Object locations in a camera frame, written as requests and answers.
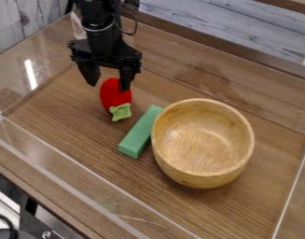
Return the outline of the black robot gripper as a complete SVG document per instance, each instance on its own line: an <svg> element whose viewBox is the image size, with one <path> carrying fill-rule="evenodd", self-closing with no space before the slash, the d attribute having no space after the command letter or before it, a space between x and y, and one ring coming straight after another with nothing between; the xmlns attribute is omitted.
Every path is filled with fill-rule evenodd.
<svg viewBox="0 0 305 239"><path fill-rule="evenodd" d="M131 82L136 73L141 72L143 54L129 47L121 40L112 49L95 51L87 39L71 40L67 43L71 49L71 60L77 64L85 82L96 86L101 76L100 67L120 69L121 91L131 89Z"/></svg>

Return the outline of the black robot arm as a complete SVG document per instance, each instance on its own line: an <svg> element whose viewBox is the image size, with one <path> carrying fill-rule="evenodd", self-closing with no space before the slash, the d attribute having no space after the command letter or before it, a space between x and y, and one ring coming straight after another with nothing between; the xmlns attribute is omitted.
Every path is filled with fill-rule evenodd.
<svg viewBox="0 0 305 239"><path fill-rule="evenodd" d="M120 90L128 91L141 72L143 54L124 42L120 3L121 0L77 0L85 39L71 40L67 46L88 85L97 84L103 66L119 70Z"/></svg>

